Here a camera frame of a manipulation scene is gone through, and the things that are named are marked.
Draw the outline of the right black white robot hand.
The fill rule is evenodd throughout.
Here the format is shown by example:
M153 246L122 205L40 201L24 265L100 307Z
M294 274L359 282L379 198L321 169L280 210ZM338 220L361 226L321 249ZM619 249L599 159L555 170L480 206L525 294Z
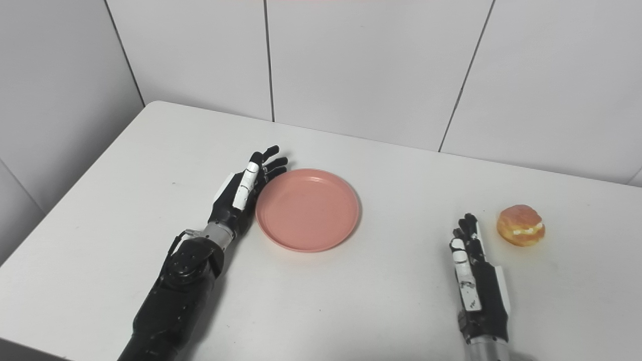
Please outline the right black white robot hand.
M508 342L511 307L504 271L486 257L477 217L466 213L452 235L449 249L461 304L459 331L467 343L482 336Z

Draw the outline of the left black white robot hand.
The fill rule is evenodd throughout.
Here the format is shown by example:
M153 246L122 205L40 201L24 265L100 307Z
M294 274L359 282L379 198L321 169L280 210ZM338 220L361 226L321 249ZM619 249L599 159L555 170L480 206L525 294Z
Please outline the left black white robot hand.
M216 197L207 222L229 229L233 238L242 236L250 228L255 204L268 183L287 172L289 159L275 157L280 152L278 145L264 152L251 155L247 167L232 174Z

